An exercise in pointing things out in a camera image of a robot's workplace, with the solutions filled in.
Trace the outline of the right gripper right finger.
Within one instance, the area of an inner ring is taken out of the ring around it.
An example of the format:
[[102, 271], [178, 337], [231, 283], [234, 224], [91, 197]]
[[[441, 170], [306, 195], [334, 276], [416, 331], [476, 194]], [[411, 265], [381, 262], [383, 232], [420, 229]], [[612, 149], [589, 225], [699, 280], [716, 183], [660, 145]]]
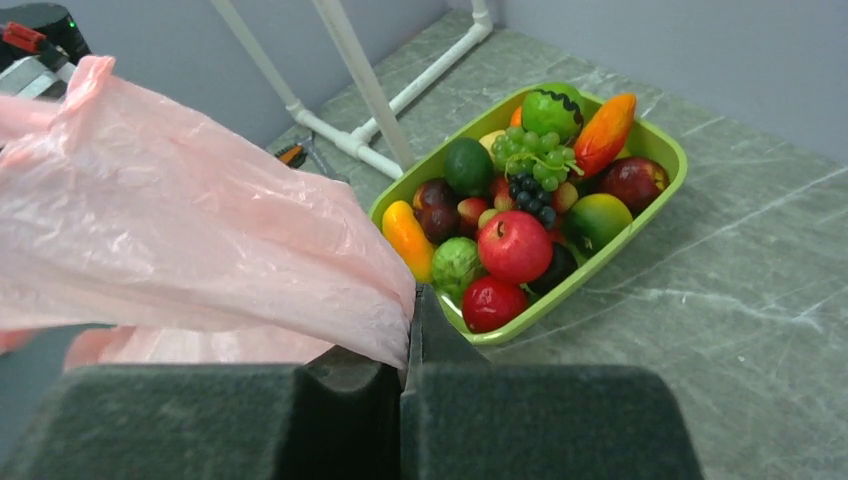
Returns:
[[419, 285], [400, 397], [404, 479], [700, 479], [679, 404], [626, 365], [488, 361]]

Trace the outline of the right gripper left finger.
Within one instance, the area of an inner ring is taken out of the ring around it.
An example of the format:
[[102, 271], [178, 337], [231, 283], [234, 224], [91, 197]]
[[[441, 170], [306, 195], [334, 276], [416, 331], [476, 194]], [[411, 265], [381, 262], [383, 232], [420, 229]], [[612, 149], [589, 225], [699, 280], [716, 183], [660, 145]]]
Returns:
[[396, 479], [397, 371], [341, 347], [304, 364], [103, 365], [59, 380], [5, 479]]

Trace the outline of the pink plastic bag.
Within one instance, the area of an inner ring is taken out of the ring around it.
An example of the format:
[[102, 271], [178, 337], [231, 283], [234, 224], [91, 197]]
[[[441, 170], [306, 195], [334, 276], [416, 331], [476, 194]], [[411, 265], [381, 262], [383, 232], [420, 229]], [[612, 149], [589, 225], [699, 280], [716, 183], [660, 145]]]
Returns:
[[1, 344], [82, 324], [68, 367], [402, 369], [416, 283], [341, 181], [84, 58], [60, 101], [1, 99]]

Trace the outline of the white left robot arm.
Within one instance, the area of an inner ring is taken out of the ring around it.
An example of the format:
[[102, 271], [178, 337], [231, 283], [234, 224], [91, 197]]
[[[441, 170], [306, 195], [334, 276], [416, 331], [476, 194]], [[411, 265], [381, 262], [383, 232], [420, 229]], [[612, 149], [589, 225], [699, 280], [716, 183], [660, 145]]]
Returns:
[[2, 4], [1, 28], [10, 22], [39, 32], [50, 47], [46, 53], [36, 54], [1, 41], [1, 71], [10, 68], [15, 61], [35, 56], [49, 70], [59, 72], [68, 65], [77, 65], [82, 57], [91, 54], [76, 20], [63, 5], [51, 2]]

